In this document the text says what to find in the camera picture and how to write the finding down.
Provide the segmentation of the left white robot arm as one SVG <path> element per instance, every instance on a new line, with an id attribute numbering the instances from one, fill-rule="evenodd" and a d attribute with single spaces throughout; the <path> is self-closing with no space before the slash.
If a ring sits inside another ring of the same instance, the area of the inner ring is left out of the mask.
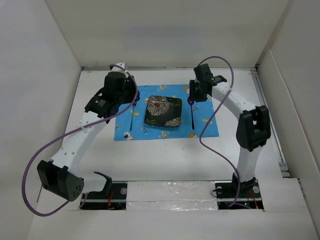
<path id="1" fill-rule="evenodd" d="M 98 133 L 118 116 L 119 108 L 139 99 L 135 83 L 125 70 L 113 66 L 104 78 L 104 86 L 88 102 L 79 121 L 79 131 L 72 133 L 49 161 L 37 165 L 43 188 L 69 202 L 81 194 L 95 192 L 100 198 L 111 194 L 111 177 L 95 171 L 89 176 L 77 174 L 80 162 Z"/>

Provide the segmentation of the dark floral square plate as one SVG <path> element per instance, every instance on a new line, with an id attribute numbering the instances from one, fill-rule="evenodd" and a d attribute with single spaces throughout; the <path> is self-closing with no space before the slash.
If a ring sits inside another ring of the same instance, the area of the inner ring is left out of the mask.
<path id="1" fill-rule="evenodd" d="M 156 127 L 177 128 L 182 120 L 180 98 L 151 95 L 148 98 L 144 122 Z"/>

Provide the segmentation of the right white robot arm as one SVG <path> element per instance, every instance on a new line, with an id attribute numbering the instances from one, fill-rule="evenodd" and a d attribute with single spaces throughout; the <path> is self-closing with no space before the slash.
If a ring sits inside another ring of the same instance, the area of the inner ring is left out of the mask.
<path id="1" fill-rule="evenodd" d="M 220 101 L 238 120 L 236 140 L 240 153 L 236 170 L 232 176 L 231 191 L 237 197 L 249 192 L 256 181 L 256 165 L 262 147 L 271 137 L 269 109 L 257 106 L 232 89 L 232 85 L 221 76 L 214 76 L 208 64 L 193 69 L 195 80 L 189 81 L 188 103 L 205 102 L 208 96 Z"/>

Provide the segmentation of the blue space-print cloth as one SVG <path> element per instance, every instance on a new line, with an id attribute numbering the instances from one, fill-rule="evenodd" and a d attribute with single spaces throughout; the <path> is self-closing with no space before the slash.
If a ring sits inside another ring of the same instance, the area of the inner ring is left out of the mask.
<path id="1" fill-rule="evenodd" d="M 130 131 L 130 123 L 133 107 L 116 118 L 114 140 L 156 140 L 219 136 L 216 120 L 210 120 L 214 112 L 214 105 L 210 96 L 207 97 L 207 101 L 205 102 L 196 102 L 193 104 L 195 129 L 192 130 L 191 107 L 187 101 L 189 97 L 188 85 L 141 85 L 138 90 L 140 99 L 134 110 L 132 131 Z M 159 127 L 144 122 L 147 102 L 150 96 L 164 96 L 182 100 L 182 113 L 179 127 Z"/>

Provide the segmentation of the purple iridescent spoon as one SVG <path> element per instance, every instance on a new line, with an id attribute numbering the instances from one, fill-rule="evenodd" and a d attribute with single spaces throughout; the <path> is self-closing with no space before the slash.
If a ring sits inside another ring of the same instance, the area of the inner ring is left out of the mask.
<path id="1" fill-rule="evenodd" d="M 193 100 L 191 100 L 191 98 L 190 98 L 190 97 L 188 97 L 187 102 L 188 102 L 188 104 L 190 105 L 190 112 L 191 112 L 191 127 L 192 127 L 192 130 L 194 130 L 194 129 L 195 129 L 194 114 L 193 114 L 193 105 L 194 105 L 194 101 L 193 101 Z"/>

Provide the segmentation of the iridescent fork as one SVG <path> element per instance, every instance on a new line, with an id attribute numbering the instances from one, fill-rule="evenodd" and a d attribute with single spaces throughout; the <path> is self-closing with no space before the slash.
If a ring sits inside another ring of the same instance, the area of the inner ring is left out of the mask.
<path id="1" fill-rule="evenodd" d="M 130 127 L 129 127 L 129 131 L 131 132 L 133 129 L 133 120 L 134 120 L 134 115 L 135 115 L 135 108 L 137 106 L 137 101 L 135 101 L 132 104 L 132 110 L 131 110 L 131 120 L 130 120 Z"/>

